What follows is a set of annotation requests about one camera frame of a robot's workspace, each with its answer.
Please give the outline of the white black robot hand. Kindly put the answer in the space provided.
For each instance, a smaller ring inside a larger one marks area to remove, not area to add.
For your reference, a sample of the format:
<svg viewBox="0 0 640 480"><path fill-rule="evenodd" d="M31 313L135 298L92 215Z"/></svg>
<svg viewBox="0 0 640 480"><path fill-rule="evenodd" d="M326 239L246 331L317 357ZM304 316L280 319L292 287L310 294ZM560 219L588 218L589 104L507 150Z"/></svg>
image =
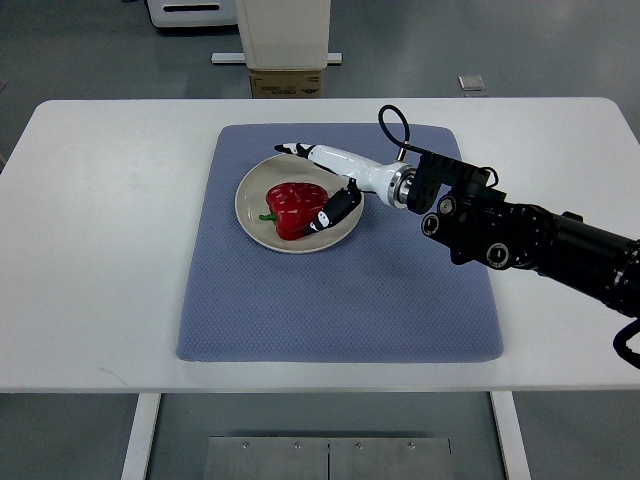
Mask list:
<svg viewBox="0 0 640 480"><path fill-rule="evenodd" d="M325 145L285 143L276 145L274 149L305 158L319 168L347 180L347 186L332 195L304 227L304 236L342 222L360 205L364 193L375 193L388 206L406 207L400 200L400 191L412 171L408 164L394 162L382 165L355 153Z"/></svg>

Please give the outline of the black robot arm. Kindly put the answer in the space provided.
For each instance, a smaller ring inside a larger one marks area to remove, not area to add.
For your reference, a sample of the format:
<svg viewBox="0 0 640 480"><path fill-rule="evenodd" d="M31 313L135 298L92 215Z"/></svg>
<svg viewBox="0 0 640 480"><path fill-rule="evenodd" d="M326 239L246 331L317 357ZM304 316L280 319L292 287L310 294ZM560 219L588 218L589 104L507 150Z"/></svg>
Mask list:
<svg viewBox="0 0 640 480"><path fill-rule="evenodd" d="M423 217L425 236L446 246L451 261L476 261L494 270L531 270L601 301L631 318L614 337L616 354L633 367L639 354L629 341L639 333L639 243L586 224L571 212L553 214L534 204L514 204L497 190L491 167L477 167L385 136L419 154L416 168L391 183L393 204Z"/></svg>

